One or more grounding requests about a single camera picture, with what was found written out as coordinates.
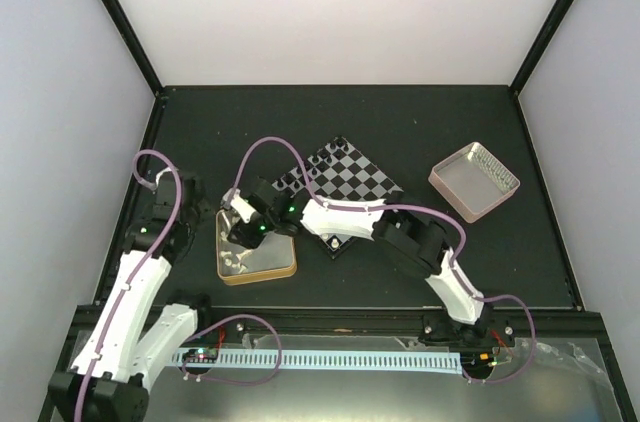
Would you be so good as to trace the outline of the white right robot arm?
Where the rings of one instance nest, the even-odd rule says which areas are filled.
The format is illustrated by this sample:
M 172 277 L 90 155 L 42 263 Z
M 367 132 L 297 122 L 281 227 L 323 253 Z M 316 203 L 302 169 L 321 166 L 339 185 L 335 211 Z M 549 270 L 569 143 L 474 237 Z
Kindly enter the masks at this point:
M 337 201 L 298 193 L 273 202 L 227 197 L 227 208 L 239 216 L 228 240 L 247 249 L 258 248 L 266 235 L 289 237 L 301 230 L 312 235 L 337 234 L 369 240 L 387 250 L 391 261 L 410 275 L 421 278 L 440 298 L 451 319 L 451 331 L 467 345 L 479 344 L 491 332 L 492 306 L 484 300 L 457 261 L 457 251 L 447 241 L 441 218 L 434 210 L 404 202 L 404 194 L 372 202 Z

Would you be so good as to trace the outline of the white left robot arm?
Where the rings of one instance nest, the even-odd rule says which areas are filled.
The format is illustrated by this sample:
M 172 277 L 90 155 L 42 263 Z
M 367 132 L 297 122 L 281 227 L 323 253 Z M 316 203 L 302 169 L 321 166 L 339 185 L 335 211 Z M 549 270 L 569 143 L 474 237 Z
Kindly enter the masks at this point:
M 193 173 L 163 170 L 149 216 L 125 236 L 116 282 L 84 347 L 55 372 L 48 395 L 65 421 L 141 421 L 151 389 L 177 349 L 214 330 L 211 299 L 175 291 L 159 318 L 144 327 L 171 269 L 188 253 L 196 229 L 212 214 Z

